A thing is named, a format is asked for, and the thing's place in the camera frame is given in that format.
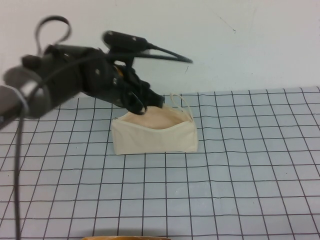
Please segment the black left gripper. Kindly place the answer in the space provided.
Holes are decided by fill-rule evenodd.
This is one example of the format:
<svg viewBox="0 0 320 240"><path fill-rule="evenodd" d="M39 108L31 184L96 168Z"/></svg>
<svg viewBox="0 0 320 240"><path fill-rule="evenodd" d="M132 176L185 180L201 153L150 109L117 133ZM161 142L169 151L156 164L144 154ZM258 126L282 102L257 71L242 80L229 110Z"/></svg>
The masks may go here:
<svg viewBox="0 0 320 240"><path fill-rule="evenodd" d="M114 64L103 53L91 53L81 64L82 92L90 97L144 115L148 107L162 108L164 97L141 81L133 68Z"/></svg>

